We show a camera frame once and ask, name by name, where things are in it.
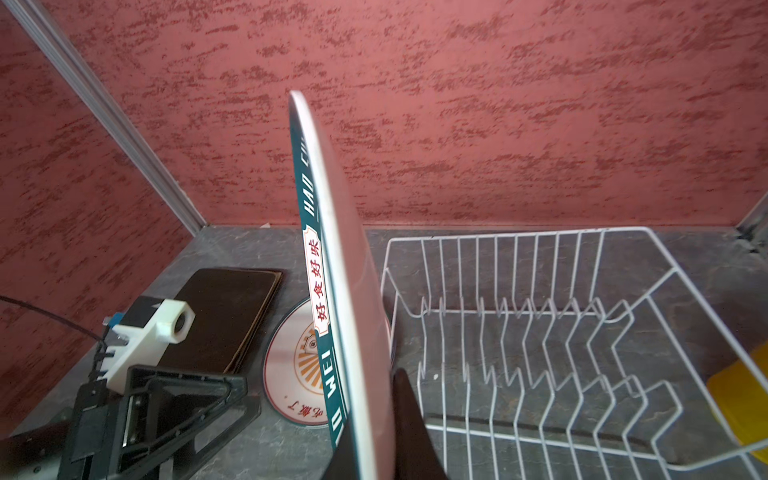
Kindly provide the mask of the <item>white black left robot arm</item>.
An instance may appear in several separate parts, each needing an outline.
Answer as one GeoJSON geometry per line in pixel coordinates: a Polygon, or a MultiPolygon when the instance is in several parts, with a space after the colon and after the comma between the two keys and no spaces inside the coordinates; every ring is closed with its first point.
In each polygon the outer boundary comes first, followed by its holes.
{"type": "Polygon", "coordinates": [[[129,368],[82,385],[66,418],[1,443],[4,479],[190,479],[261,413],[243,376],[129,368]]]}

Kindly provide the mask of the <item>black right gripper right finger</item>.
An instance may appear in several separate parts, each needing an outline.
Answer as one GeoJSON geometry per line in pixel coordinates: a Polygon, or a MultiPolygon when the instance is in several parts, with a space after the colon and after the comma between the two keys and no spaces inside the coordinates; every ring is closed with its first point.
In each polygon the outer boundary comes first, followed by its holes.
{"type": "Polygon", "coordinates": [[[393,375],[395,419],[395,478],[447,479],[428,435],[406,371],[393,375]]]}

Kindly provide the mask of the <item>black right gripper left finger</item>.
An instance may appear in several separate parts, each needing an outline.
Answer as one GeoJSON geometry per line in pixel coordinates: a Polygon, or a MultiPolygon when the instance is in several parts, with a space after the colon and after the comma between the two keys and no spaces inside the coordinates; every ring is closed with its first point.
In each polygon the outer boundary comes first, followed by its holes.
{"type": "Polygon", "coordinates": [[[345,429],[339,444],[323,473],[322,480],[358,480],[358,467],[353,433],[345,429]]]}

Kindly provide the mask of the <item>white round plate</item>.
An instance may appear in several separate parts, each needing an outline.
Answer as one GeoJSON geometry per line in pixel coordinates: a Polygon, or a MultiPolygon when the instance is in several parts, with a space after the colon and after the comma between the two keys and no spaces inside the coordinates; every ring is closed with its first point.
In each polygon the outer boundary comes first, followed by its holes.
{"type": "Polygon", "coordinates": [[[391,332],[346,176],[305,96],[290,134],[311,316],[334,448],[354,479],[395,475],[391,332]]]}
{"type": "Polygon", "coordinates": [[[286,420],[303,427],[328,424],[311,303],[295,306],[272,336],[264,360],[267,399],[286,420]]]}

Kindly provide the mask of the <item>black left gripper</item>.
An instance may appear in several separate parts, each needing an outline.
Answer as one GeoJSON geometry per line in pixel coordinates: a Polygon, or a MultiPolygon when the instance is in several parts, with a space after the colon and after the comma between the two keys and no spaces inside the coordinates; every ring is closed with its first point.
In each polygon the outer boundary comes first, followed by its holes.
{"type": "Polygon", "coordinates": [[[190,479],[261,414],[245,377],[133,366],[125,396],[80,387],[57,477],[190,479]]]}

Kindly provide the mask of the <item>dark square plate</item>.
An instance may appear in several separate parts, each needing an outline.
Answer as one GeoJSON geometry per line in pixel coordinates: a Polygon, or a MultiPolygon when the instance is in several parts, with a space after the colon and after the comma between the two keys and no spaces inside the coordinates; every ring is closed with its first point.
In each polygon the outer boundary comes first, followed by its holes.
{"type": "Polygon", "coordinates": [[[170,345],[164,369],[235,374],[279,289],[279,270],[203,268],[174,296],[195,314],[187,337],[170,345]]]}

